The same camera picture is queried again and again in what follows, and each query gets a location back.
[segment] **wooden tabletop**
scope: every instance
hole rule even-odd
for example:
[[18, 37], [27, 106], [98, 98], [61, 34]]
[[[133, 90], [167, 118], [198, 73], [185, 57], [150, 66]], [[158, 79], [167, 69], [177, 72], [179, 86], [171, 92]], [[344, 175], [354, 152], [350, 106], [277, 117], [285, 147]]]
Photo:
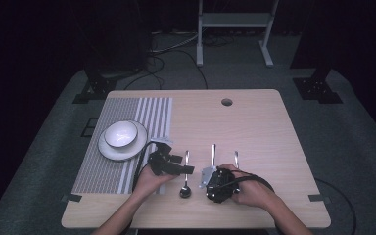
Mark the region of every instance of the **wooden tabletop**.
[[[212, 163], [234, 164], [266, 179], [289, 208], [308, 227], [327, 227], [330, 217], [319, 195], [305, 154], [276, 90], [145, 90], [113, 91], [108, 98], [171, 97], [169, 138], [172, 154], [190, 152], [192, 195], [179, 197], [184, 177], [165, 186], [163, 195], [152, 195], [134, 216], [133, 228], [263, 228], [274, 227], [262, 209], [216, 204], [200, 189], [201, 171]], [[98, 227], [128, 198], [123, 194], [80, 194], [79, 203], [68, 202], [62, 224], [70, 228]]]

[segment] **person's right arm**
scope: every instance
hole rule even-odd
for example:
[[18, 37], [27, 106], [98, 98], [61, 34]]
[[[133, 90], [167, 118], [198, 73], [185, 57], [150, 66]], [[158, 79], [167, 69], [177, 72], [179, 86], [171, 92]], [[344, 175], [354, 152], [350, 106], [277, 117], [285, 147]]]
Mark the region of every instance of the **person's right arm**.
[[[232, 164], [224, 164], [220, 167], [231, 170], [236, 178], [249, 175], [239, 171]], [[273, 217], [279, 229], [286, 235], [312, 234], [283, 200], [262, 183], [247, 180], [240, 182], [239, 186], [240, 193], [233, 194], [231, 197], [234, 202], [266, 210]]]

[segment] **striped placemat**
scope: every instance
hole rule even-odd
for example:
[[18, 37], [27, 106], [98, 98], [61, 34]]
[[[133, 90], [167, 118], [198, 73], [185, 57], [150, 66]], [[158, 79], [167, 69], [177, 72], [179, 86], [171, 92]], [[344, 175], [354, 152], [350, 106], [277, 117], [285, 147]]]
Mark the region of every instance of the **striped placemat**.
[[[135, 120], [147, 129], [148, 141], [151, 138], [169, 138], [171, 110], [172, 98], [107, 99], [72, 192], [130, 194], [138, 157], [124, 162], [103, 157], [97, 146], [99, 137], [103, 130], [117, 121]], [[155, 145], [151, 145], [146, 151], [143, 165], [153, 151]]]

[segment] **dark background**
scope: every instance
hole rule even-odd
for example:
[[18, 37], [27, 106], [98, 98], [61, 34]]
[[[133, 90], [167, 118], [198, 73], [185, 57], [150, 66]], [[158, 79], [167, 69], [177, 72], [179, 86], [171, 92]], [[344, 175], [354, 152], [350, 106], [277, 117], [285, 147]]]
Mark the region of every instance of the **dark background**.
[[[206, 2], [206, 9], [216, 11], [265, 11], [270, 6], [265, 0]], [[113, 55], [104, 58], [123, 64], [122, 50], [140, 52], [128, 43], [133, 41], [129, 37], [140, 38], [141, 29], [196, 30], [195, 0], [140, 0], [137, 13], [133, 3], [0, 1], [0, 197], [65, 85], [86, 58], [97, 58], [92, 47], [108, 53], [103, 50], [118, 41]], [[291, 68], [330, 64], [352, 84], [376, 121], [376, 0], [281, 0], [273, 33], [300, 32]], [[141, 62], [140, 55], [134, 59], [131, 66]]]

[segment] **table hole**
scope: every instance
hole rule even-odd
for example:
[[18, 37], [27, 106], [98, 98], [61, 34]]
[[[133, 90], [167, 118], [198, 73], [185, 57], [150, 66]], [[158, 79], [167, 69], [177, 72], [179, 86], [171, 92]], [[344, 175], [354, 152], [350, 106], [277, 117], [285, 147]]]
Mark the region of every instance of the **table hole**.
[[221, 104], [222, 104], [223, 106], [231, 106], [231, 105], [233, 104], [233, 101], [232, 101], [231, 99], [227, 99], [227, 98], [225, 98], [225, 99], [222, 99], [222, 100], [221, 100]]

